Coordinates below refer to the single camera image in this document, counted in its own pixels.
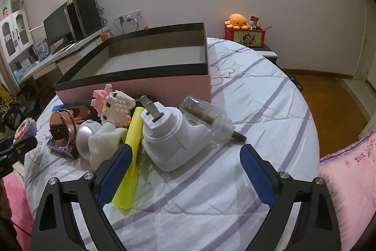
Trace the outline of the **colourful card stack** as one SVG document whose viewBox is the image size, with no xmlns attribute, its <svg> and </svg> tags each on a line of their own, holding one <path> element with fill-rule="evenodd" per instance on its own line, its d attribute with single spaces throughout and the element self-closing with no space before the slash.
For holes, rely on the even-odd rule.
<svg viewBox="0 0 376 251">
<path fill-rule="evenodd" d="M 17 143 L 25 138 L 36 136 L 38 131 L 37 124 L 34 119 L 26 118 L 15 131 L 14 143 Z"/>
</svg>

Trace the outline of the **small dark box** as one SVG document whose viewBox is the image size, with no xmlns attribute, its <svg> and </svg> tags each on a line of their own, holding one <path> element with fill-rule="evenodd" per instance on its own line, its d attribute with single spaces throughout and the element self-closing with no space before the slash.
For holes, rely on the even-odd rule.
<svg viewBox="0 0 376 251">
<path fill-rule="evenodd" d="M 75 145 L 67 145 L 67 147 L 59 146 L 53 138 L 47 141 L 47 147 L 57 155 L 65 158 L 77 159 L 79 157 L 78 150 Z"/>
</svg>

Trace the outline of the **blue case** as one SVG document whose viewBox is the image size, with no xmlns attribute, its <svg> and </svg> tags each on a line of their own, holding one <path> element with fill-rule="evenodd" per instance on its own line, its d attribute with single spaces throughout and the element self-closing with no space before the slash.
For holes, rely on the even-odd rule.
<svg viewBox="0 0 376 251">
<path fill-rule="evenodd" d="M 70 107 L 69 104 L 59 104 L 59 105 L 56 105 L 52 108 L 52 112 L 62 110 L 62 109 L 65 109 L 65 108 L 69 108 L 69 107 Z"/>
</svg>

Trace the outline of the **yellow highlighter pen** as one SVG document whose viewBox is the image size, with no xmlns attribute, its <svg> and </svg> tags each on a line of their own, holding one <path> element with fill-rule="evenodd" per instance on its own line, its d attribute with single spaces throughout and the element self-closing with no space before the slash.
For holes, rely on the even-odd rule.
<svg viewBox="0 0 376 251">
<path fill-rule="evenodd" d="M 139 168 L 141 163 L 141 141 L 143 120 L 141 118 L 143 107 L 136 107 L 131 118 L 129 129 L 125 137 L 125 144 L 132 149 L 131 163 L 119 185 L 112 204 L 123 210 L 130 210 L 133 207 L 134 196 L 138 184 Z"/>
</svg>

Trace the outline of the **silver dome bell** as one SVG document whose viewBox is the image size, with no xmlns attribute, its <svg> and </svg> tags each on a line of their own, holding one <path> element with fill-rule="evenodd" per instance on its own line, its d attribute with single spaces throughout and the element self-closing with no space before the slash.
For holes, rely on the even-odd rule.
<svg viewBox="0 0 376 251">
<path fill-rule="evenodd" d="M 75 144 L 78 153 L 85 160 L 90 159 L 89 138 L 96 134 L 101 127 L 100 123 L 93 120 L 86 120 L 78 127 Z"/>
</svg>

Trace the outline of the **white plush toy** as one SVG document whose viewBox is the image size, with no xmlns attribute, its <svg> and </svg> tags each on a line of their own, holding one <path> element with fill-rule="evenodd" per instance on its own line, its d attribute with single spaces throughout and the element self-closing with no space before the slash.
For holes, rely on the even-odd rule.
<svg viewBox="0 0 376 251">
<path fill-rule="evenodd" d="M 109 160 L 118 147 L 124 143 L 128 129 L 116 128 L 111 122 L 105 122 L 102 127 L 89 137 L 90 165 L 98 169 L 102 162 Z"/>
</svg>

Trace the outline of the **pink white block figure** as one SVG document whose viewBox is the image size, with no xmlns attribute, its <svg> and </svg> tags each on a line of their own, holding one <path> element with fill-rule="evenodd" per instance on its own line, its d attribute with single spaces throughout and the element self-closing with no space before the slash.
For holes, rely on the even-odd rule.
<svg viewBox="0 0 376 251">
<path fill-rule="evenodd" d="M 131 121 L 131 110 L 136 101 L 120 90 L 106 84 L 102 90 L 94 90 L 90 105 L 96 110 L 102 124 L 112 123 L 116 128 L 127 127 Z"/>
</svg>

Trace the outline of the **clear glass bottle with wick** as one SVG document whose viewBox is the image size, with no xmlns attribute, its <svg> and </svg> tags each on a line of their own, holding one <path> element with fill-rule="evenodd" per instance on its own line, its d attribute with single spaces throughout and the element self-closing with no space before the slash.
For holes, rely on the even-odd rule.
<svg viewBox="0 0 376 251">
<path fill-rule="evenodd" d="M 202 124 L 208 128 L 215 144 L 222 146 L 231 140 L 238 143 L 245 143 L 247 140 L 246 136 L 236 131 L 234 123 L 224 110 L 204 100 L 187 96 L 181 102 L 179 110 L 190 124 Z"/>
</svg>

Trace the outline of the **white plug-in vaporizer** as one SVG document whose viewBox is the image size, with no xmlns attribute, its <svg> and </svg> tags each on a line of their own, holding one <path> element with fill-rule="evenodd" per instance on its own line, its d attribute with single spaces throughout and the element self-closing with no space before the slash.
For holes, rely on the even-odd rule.
<svg viewBox="0 0 376 251">
<path fill-rule="evenodd" d="M 145 108 L 142 147 L 158 168 L 171 172 L 198 154 L 212 140 L 213 134 L 203 124 L 192 125 L 176 107 L 165 107 L 142 96 Z"/>
</svg>

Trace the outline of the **black floor scale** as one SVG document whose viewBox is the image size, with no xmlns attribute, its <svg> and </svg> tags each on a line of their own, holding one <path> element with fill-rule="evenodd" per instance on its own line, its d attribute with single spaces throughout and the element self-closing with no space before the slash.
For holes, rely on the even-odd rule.
<svg viewBox="0 0 376 251">
<path fill-rule="evenodd" d="M 297 87 L 297 89 L 301 92 L 303 91 L 303 86 L 300 84 L 300 82 L 297 81 L 297 79 L 293 76 L 289 76 L 289 79 L 291 80 L 291 82 L 293 82 L 293 84 Z"/>
</svg>

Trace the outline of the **black computer tower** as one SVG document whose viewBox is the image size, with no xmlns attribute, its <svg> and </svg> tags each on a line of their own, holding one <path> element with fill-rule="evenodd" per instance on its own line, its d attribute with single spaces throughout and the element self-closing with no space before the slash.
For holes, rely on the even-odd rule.
<svg viewBox="0 0 376 251">
<path fill-rule="evenodd" d="M 64 12 L 75 41 L 81 41 L 102 28 L 94 0 L 68 1 Z"/>
</svg>

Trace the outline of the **red cartoon box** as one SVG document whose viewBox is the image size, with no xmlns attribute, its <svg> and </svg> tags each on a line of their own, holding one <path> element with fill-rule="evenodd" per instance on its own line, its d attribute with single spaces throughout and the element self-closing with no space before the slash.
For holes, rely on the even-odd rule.
<svg viewBox="0 0 376 251">
<path fill-rule="evenodd" d="M 264 47 L 264 29 L 230 29 L 225 28 L 225 39 L 246 47 Z"/>
</svg>

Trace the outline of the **orange octopus plush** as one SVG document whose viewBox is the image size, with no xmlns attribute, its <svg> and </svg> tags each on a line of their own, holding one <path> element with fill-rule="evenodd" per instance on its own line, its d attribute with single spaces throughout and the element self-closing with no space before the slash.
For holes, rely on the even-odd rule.
<svg viewBox="0 0 376 251">
<path fill-rule="evenodd" d="M 229 17 L 229 20 L 224 22 L 224 25 L 227 29 L 235 29 L 235 30 L 249 30 L 250 25 L 247 22 L 247 18 L 239 13 L 234 13 Z"/>
</svg>

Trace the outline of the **white wall cabinet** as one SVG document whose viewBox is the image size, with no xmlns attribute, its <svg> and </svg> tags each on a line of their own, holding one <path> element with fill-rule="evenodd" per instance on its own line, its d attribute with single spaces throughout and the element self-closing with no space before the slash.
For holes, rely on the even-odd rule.
<svg viewBox="0 0 376 251">
<path fill-rule="evenodd" d="M 1 48 L 7 64 L 34 44 L 24 9 L 1 20 Z"/>
</svg>

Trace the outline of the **wall power socket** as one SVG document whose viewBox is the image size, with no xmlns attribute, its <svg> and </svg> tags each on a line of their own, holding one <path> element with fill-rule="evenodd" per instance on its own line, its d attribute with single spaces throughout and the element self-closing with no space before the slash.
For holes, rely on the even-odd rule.
<svg viewBox="0 0 376 251">
<path fill-rule="evenodd" d="M 143 22 L 143 12 L 142 10 L 135 10 L 133 12 L 120 14 L 118 18 L 123 19 L 126 23 L 136 23 L 140 25 Z"/>
</svg>

